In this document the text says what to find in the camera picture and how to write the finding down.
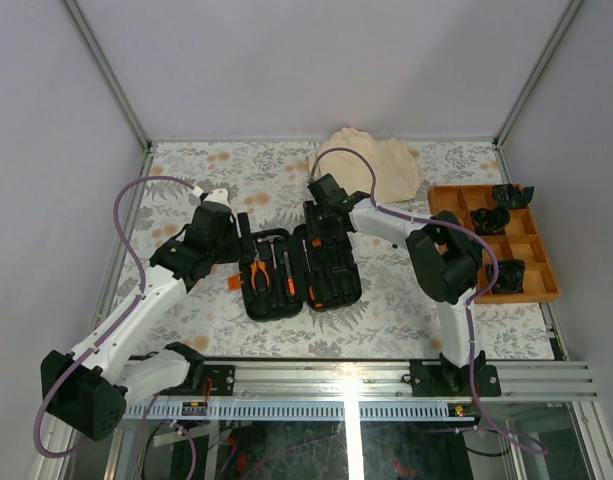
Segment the orange black needle-nose pliers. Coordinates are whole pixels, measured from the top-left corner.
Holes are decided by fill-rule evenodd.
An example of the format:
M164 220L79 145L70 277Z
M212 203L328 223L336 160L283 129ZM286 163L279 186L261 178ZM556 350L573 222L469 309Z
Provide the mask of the orange black needle-nose pliers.
M250 282L254 292L259 293L270 290L271 280L265 262L255 260L251 264Z

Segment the steel claw hammer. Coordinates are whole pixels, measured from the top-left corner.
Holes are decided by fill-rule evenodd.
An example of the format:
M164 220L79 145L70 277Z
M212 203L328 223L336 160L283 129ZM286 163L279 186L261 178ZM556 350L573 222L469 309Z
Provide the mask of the steel claw hammer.
M277 268L277 259L275 256L275 242L283 241L284 238L278 234L266 235L256 239L257 251L260 259L267 262L273 270Z

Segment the dark green tool case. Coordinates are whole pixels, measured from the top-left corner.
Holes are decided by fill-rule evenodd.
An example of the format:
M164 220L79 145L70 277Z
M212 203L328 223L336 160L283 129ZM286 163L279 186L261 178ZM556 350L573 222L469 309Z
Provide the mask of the dark green tool case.
M252 231L254 257L252 260L239 260L239 272L228 280L231 291L240 291L248 317L257 322L279 320L295 316L308 306L315 312L333 310L352 305L360 300L362 286L358 266L352 253L347 232L339 235L321 235L322 247L313 248L311 235L305 222L288 231L284 228ZM284 240L275 242L277 268L275 270L260 259L256 239L266 235L278 234ZM307 267L301 240L306 240L310 263L316 276L315 291L320 308L316 308L309 296ZM283 251L289 250L292 274L296 289L294 298L288 297L286 271ZM269 291L254 292L251 287L251 264L255 260L266 263L270 275Z

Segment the large black orange screwdriver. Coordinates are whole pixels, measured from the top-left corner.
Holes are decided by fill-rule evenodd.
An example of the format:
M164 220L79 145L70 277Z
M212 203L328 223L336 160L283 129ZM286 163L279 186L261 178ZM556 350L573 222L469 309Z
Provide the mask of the large black orange screwdriver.
M315 291L316 276L315 276L315 274L314 274L314 272L312 270L312 267L311 267L310 256L309 256L308 248L307 248L307 245L306 245L306 240L302 239L301 240L301 244L302 244L302 249L303 249L303 252L304 252L304 258L305 258L306 267L307 267L307 277L308 277L308 282L309 282L309 287L308 287L309 296L310 296L310 299L311 299L313 305L316 308L320 308L321 305L318 303L317 296L316 296L316 291Z

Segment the orange utility knife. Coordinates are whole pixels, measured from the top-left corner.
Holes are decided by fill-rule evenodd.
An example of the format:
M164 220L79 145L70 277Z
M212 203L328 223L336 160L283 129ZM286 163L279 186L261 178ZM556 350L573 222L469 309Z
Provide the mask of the orange utility knife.
M283 259L284 259L284 266L285 266L285 271L286 271L286 283L287 283L288 297L294 298L296 295L296 289L295 289L294 278L292 274L289 250L283 251Z

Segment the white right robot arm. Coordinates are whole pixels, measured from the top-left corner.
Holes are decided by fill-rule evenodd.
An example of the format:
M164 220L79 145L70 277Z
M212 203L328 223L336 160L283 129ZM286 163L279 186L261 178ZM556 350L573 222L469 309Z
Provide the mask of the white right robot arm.
M419 287L437 305L442 358L450 363L441 372L443 385L453 394L468 392L478 380L470 362L482 253L467 230L449 212L417 218L380 205L366 192L349 194L330 174L311 180L308 189L315 200L318 237L343 230L378 237L408 251Z

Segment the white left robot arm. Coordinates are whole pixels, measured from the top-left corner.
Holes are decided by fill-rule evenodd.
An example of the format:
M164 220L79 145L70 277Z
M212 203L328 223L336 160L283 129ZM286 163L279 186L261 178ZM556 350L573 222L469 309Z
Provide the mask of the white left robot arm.
M214 265L235 263L239 257L230 205L202 201L192 221L155 251L131 297L68 353L51 351L42 361L46 412L100 441L115 429L127 407L167 389L198 392L205 381L203 357L181 342L136 364L128 360L163 314Z

